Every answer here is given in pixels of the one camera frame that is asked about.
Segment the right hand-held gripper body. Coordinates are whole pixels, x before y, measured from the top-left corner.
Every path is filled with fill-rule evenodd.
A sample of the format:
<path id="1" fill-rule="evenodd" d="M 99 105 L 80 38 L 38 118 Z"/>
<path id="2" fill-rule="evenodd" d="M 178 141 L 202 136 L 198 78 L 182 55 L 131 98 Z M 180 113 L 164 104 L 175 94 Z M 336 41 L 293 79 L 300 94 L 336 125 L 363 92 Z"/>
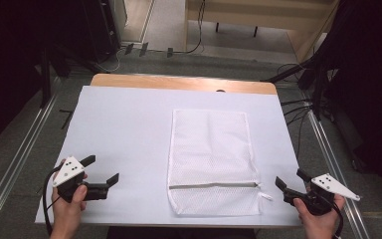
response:
<path id="1" fill-rule="evenodd" d="M 294 205 L 295 198 L 301 199 L 308 211 L 315 216 L 324 215 L 331 211 L 334 201 L 334 195 L 339 194 L 343 197 L 359 201 L 361 197 L 352 192 L 329 173 L 313 177 L 308 183 L 310 191 L 302 193 L 287 188 L 284 195 L 284 202 Z"/>

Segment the wooden table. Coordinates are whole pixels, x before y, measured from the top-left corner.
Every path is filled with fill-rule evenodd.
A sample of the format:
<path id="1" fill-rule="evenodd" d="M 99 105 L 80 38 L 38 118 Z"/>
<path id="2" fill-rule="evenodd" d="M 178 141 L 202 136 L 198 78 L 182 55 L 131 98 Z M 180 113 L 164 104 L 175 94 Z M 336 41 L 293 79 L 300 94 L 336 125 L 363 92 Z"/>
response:
<path id="1" fill-rule="evenodd" d="M 91 85 L 94 87 L 146 88 L 226 93 L 276 95 L 274 84 L 246 82 L 227 79 L 171 77 L 157 75 L 96 74 Z"/>

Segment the person's right hand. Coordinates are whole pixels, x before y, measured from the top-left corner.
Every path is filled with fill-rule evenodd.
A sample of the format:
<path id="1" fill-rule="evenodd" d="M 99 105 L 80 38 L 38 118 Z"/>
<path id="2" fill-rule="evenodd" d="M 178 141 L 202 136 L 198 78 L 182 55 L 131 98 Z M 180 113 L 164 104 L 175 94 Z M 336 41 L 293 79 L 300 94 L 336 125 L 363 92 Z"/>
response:
<path id="1" fill-rule="evenodd" d="M 334 209 L 324 215 L 314 216 L 301 199 L 295 198 L 293 204 L 303 225 L 306 239 L 332 239 L 336 223 L 342 221 Z"/>

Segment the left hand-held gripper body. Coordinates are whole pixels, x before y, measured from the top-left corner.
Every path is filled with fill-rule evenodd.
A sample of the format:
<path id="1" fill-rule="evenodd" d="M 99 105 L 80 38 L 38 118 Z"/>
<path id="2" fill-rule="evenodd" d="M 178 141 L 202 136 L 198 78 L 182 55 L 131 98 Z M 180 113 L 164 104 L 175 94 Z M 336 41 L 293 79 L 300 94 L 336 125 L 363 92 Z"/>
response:
<path id="1" fill-rule="evenodd" d="M 75 157 L 68 157 L 53 180 L 53 187 L 67 202 L 71 202 L 76 189 L 84 185 L 87 189 L 85 201 L 107 199 L 109 187 L 106 183 L 88 183 L 85 181 L 85 167 Z"/>

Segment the dark curtain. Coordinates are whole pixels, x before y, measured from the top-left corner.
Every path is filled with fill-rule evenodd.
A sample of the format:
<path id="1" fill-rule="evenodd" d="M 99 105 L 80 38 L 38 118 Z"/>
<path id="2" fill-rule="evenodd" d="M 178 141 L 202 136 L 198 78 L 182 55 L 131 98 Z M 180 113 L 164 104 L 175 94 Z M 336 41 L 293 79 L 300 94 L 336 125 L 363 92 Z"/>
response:
<path id="1" fill-rule="evenodd" d="M 70 72 L 57 36 L 76 0 L 0 0 L 0 134 L 37 92 L 48 94 L 48 66 Z"/>
<path id="2" fill-rule="evenodd" d="M 326 95 L 343 113 L 350 150 L 382 177 L 382 0 L 340 0 L 318 52 L 337 71 Z"/>

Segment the light wooden furniture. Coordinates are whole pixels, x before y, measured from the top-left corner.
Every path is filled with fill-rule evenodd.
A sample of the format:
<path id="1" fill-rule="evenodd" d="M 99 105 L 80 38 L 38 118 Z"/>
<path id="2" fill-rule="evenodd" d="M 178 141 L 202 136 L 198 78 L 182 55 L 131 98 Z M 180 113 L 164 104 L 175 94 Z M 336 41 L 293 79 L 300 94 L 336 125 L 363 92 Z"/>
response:
<path id="1" fill-rule="evenodd" d="M 285 29 L 296 60 L 309 58 L 343 0 L 206 0 L 208 22 Z"/>

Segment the white table cover sheet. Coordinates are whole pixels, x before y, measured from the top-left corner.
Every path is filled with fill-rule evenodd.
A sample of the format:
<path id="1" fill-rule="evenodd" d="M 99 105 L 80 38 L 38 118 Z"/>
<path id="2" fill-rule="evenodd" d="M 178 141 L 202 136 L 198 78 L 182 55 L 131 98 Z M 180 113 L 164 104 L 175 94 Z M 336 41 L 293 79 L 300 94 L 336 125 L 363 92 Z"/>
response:
<path id="1" fill-rule="evenodd" d="M 177 109 L 243 112 L 261 174 L 262 212 L 243 217 L 184 217 L 167 195 L 172 113 Z M 95 155 L 86 172 L 92 182 L 119 176 L 105 200 L 89 202 L 91 225 L 185 227 L 292 227 L 295 209 L 283 201 L 276 178 L 303 190 L 297 161 L 277 95 L 133 88 L 85 87 L 68 128 L 60 158 Z"/>

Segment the person's left hand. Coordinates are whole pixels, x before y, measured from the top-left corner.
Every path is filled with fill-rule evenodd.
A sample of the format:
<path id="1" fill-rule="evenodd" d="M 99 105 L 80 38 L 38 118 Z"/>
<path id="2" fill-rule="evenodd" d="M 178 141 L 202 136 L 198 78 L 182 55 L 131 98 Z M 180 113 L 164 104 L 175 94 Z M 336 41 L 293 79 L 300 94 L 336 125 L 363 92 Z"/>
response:
<path id="1" fill-rule="evenodd" d="M 82 212 L 86 209 L 87 203 L 85 197 L 88 189 L 81 185 L 73 196 L 71 202 L 59 199 L 59 193 L 56 188 L 53 189 L 54 225 L 50 239 L 73 239 L 81 224 Z"/>

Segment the metal floor rail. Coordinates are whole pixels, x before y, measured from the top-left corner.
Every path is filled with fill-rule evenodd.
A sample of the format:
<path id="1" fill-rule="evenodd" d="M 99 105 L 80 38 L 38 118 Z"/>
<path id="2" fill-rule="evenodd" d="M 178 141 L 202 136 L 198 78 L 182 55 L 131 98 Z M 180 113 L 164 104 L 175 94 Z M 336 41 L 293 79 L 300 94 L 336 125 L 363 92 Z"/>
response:
<path id="1" fill-rule="evenodd" d="M 322 121 L 315 118 L 310 102 L 304 102 L 303 107 L 295 151 L 299 165 L 312 175 L 329 172 L 346 186 L 347 179 L 331 147 Z M 344 225 L 351 230 L 353 239 L 372 239 L 358 207 L 358 201 L 346 198 L 341 214 L 345 221 Z"/>
<path id="2" fill-rule="evenodd" d="M 16 153 L 12 157 L 10 164 L 0 180 L 0 211 L 7 200 L 15 181 L 17 180 L 24 164 L 32 150 L 53 106 L 61 88 L 63 80 L 55 77 L 51 81 L 51 97 L 49 101 L 38 110 Z"/>

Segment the white mesh laundry bag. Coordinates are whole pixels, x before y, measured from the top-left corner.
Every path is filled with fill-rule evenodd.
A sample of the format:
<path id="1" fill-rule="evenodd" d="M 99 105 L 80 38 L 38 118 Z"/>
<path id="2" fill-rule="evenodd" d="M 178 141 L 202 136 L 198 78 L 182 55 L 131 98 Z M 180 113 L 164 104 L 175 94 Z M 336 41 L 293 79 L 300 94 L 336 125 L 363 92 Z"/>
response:
<path id="1" fill-rule="evenodd" d="M 178 215 L 261 214 L 271 197 L 261 190 L 247 115 L 174 111 L 167 189 Z"/>

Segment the black cabinet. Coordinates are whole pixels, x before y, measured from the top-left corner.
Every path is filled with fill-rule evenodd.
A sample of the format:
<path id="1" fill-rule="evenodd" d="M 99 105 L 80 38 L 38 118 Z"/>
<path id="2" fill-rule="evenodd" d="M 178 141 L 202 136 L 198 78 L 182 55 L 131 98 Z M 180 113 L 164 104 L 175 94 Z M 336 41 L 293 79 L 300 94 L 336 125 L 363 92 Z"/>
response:
<path id="1" fill-rule="evenodd" d="M 92 59 L 102 63 L 119 48 L 110 0 L 81 0 L 86 15 Z"/>

